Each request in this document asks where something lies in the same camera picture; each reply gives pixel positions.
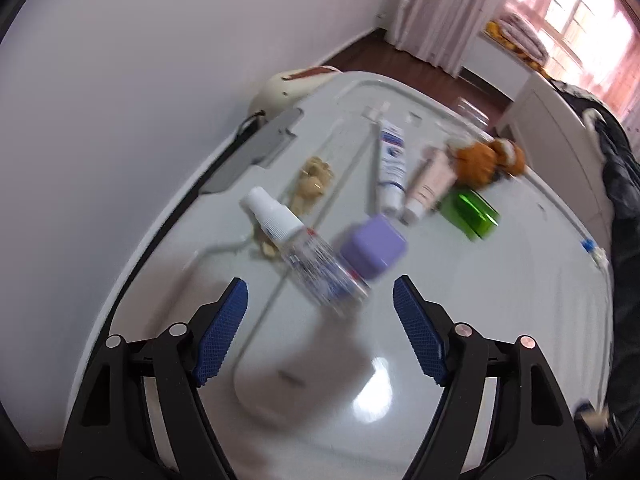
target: gray wall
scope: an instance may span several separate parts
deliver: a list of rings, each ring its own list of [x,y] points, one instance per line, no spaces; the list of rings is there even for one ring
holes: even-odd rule
[[[62,439],[124,265],[273,73],[371,27],[384,0],[27,0],[0,44],[0,399]]]

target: purple cube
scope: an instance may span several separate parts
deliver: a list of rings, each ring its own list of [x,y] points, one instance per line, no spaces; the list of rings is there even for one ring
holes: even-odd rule
[[[340,248],[340,256],[365,280],[376,278],[406,251],[406,240],[382,214],[358,227]]]

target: yellow patterned cloth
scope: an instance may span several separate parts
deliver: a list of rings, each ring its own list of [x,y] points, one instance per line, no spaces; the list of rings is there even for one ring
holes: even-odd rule
[[[540,65],[540,63],[538,63],[534,59],[531,59],[531,57],[529,57],[529,54],[527,54],[524,50],[522,50],[516,44],[511,43],[511,41],[507,40],[507,38],[505,38],[502,35],[502,32],[500,31],[500,26],[497,23],[495,22],[487,23],[484,26],[484,31],[493,40],[500,43],[504,48],[511,50],[516,56],[518,56],[522,60],[522,62],[526,63],[527,66],[529,66],[530,68],[532,68],[533,70],[541,74],[546,79],[551,79],[549,74],[546,73],[545,69],[542,67],[542,65]]]

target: window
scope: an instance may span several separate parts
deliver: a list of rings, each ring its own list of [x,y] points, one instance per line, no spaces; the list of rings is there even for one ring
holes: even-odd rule
[[[618,0],[508,0],[527,18],[549,52],[547,73],[585,88],[621,111],[638,80],[638,32]]]

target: metal screw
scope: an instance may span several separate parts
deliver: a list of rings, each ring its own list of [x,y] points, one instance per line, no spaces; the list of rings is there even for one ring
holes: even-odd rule
[[[528,335],[524,335],[520,338],[520,344],[524,346],[524,348],[535,348],[536,340],[532,337],[529,337]]]
[[[456,325],[456,334],[462,337],[469,337],[473,332],[473,329],[469,325],[465,325],[464,323]]]
[[[116,346],[120,344],[121,339],[119,335],[110,335],[104,344],[107,345],[107,348],[116,348]]]
[[[169,334],[179,336],[187,333],[187,326],[184,323],[176,323],[169,327]]]

